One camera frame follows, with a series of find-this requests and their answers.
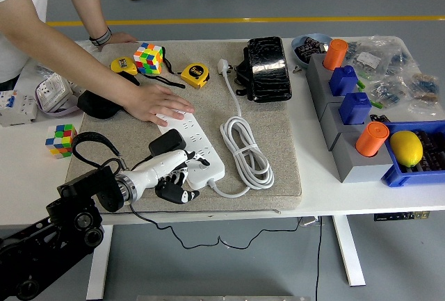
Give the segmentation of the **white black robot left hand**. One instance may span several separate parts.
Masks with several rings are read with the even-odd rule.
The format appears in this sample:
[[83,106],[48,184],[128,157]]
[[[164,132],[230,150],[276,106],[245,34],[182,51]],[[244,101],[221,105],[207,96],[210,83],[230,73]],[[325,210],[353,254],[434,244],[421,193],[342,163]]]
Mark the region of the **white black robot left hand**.
[[133,171],[124,171],[116,177],[116,180],[121,189],[127,190],[128,203],[139,200],[144,190],[154,188],[160,198],[175,204],[185,204],[200,194],[197,190],[187,191],[182,188],[188,169],[181,168],[180,165],[189,160],[199,161],[206,167],[210,166],[201,154],[178,149],[155,156]]

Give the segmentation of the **person's left hand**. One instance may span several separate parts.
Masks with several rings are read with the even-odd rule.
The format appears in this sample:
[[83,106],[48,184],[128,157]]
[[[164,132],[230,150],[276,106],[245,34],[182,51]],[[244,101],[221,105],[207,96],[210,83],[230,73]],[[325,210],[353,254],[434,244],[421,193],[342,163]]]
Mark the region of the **person's left hand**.
[[98,38],[90,37],[90,41],[93,45],[95,45],[98,49],[102,49],[107,44],[119,44],[119,43],[132,43],[137,42],[138,40],[128,33],[118,32],[112,33],[109,29],[103,36]]

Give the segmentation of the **person's right hand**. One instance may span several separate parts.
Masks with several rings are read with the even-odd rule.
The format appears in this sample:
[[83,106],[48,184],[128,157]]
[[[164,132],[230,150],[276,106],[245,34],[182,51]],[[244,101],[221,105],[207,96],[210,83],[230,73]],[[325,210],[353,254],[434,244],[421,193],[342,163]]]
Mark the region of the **person's right hand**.
[[167,127],[168,123],[159,115],[182,120],[184,115],[181,112],[191,114],[195,112],[195,108],[189,101],[176,95],[169,88],[149,84],[136,87],[132,91],[134,96],[125,102],[123,107],[130,115],[141,121]]

